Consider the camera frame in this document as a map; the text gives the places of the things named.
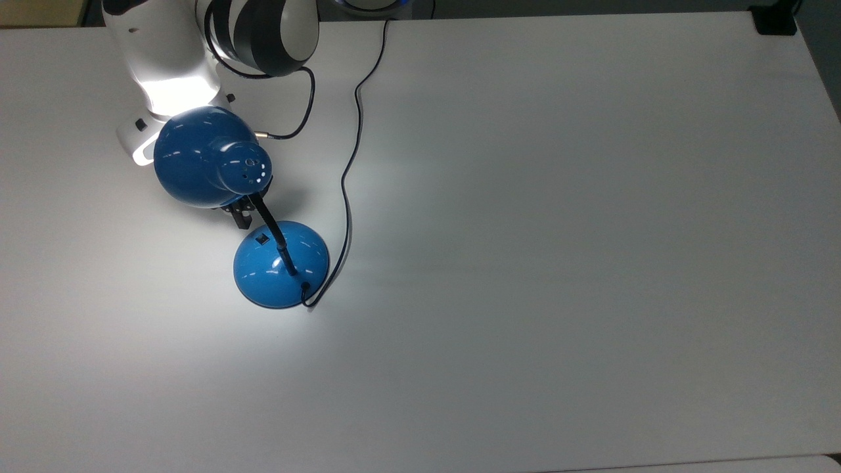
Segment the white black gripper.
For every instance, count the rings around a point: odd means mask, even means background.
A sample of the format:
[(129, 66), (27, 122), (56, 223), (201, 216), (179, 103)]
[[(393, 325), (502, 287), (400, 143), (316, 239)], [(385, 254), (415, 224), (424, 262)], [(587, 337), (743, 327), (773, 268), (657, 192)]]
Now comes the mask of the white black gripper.
[[(231, 110), (231, 103), (235, 101), (235, 94), (218, 92), (210, 99), (176, 98), (170, 97), (163, 102), (162, 107), (154, 108), (144, 105), (135, 111), (116, 132), (118, 141), (130, 158), (138, 166), (147, 166), (154, 160), (154, 147), (160, 132), (171, 117), (202, 106), (219, 106)], [(230, 215), (235, 225), (241, 230), (248, 230), (253, 219), (250, 213), (255, 210), (249, 196), (242, 196), (237, 200), (220, 207)]]

